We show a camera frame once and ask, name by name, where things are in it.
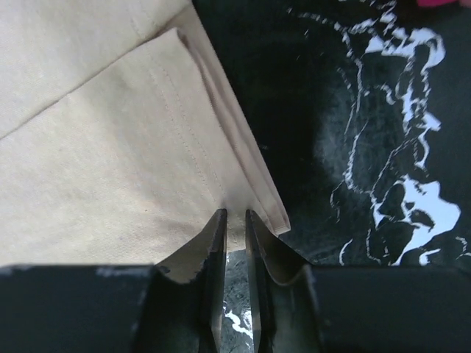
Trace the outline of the beige t shirt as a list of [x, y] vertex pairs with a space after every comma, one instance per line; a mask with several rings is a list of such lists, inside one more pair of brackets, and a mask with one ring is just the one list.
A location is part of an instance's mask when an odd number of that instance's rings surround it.
[[1, 264], [159, 263], [290, 222], [190, 1], [1, 3]]

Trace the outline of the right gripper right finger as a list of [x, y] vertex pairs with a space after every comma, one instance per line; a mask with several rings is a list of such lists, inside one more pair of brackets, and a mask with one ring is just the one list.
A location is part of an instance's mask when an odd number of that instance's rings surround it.
[[256, 352], [468, 352], [470, 275], [314, 265], [246, 213]]

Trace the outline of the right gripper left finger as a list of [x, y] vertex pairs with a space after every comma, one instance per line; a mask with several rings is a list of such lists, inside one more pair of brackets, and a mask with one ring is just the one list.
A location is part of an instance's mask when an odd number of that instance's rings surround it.
[[217, 352], [227, 213], [158, 264], [1, 268], [3, 352]]

